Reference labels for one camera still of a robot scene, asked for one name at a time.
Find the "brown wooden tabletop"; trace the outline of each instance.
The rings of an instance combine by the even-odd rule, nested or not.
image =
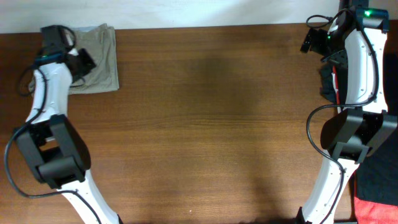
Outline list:
[[[387,51],[397,51],[392,23]],[[125,223],[239,223],[293,218],[322,157],[305,134],[320,96],[320,55],[302,54],[303,24],[117,30],[121,88],[72,95],[68,117],[89,147],[92,174]],[[40,34],[0,35],[0,146],[29,114],[15,82]],[[319,142],[333,110],[312,123]],[[17,147],[23,190],[48,192]],[[0,223],[81,223],[62,196],[26,199],[0,163]],[[347,190],[336,219],[352,218]]]

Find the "wooden table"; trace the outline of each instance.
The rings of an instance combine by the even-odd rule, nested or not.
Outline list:
[[[116,31],[120,90],[72,95],[68,116],[90,149],[98,188],[125,223],[296,216],[322,161],[305,120],[328,103],[319,94],[321,56],[299,51],[307,31],[303,24]],[[32,98],[14,85],[40,42],[40,34],[0,35],[1,147],[30,111]],[[334,113],[314,117],[317,142]],[[15,146],[10,163],[25,191],[50,190]],[[1,223],[81,223],[61,196],[18,196],[0,167]],[[346,190],[336,219],[350,218]]]

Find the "robotic arm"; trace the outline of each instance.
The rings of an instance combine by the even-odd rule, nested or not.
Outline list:
[[[388,12],[367,6],[367,1],[341,1],[339,13],[328,23],[332,23],[329,31],[311,28],[301,49],[305,53],[311,49],[324,56],[323,62],[347,68],[348,84],[346,99],[340,99],[345,101],[343,111],[323,126],[321,145],[326,155],[313,192],[298,211],[298,224],[332,224],[337,203],[353,172],[397,127],[397,118],[387,114],[382,87]],[[327,107],[335,105],[318,108],[308,118],[311,142],[310,118]]]
[[[50,26],[41,31],[45,47],[34,62],[34,102],[26,127],[15,138],[18,148],[34,177],[63,194],[85,223],[122,223],[95,185],[90,153],[67,118],[70,85],[95,64],[85,49],[74,48],[70,29]],[[50,141],[58,146],[40,149]]]

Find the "white wall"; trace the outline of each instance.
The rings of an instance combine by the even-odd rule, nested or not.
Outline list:
[[[398,0],[370,0],[398,19]],[[116,29],[305,22],[334,16],[339,0],[0,0],[0,33],[38,32],[63,24]]]

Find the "gray cloth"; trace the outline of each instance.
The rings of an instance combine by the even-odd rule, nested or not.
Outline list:
[[[85,82],[78,80],[72,83],[69,94],[102,93],[118,90],[119,79],[114,28],[102,24],[99,27],[73,30],[76,35],[76,49],[86,49],[96,67],[84,76]],[[29,87],[34,88],[34,81]]]

